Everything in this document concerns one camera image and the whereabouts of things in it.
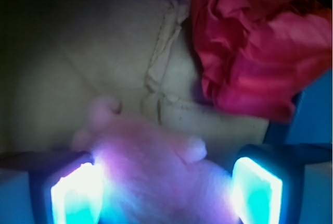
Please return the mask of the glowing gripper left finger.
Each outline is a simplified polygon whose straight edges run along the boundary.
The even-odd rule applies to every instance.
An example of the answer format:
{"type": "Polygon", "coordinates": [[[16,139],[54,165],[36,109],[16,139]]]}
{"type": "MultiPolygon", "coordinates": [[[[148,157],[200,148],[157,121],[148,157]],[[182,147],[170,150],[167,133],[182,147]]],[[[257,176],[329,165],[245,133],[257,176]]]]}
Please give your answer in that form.
{"type": "Polygon", "coordinates": [[[99,223],[102,204],[89,152],[1,153],[1,223],[99,223]]]}

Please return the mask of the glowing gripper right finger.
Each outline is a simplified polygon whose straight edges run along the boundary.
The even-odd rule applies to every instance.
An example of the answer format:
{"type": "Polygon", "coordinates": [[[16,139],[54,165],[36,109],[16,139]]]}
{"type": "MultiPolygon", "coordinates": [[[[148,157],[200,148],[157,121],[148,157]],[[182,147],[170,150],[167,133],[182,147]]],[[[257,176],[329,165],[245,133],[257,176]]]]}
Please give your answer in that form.
{"type": "Polygon", "coordinates": [[[232,202],[241,223],[332,223],[332,145],[242,147],[232,202]]]}

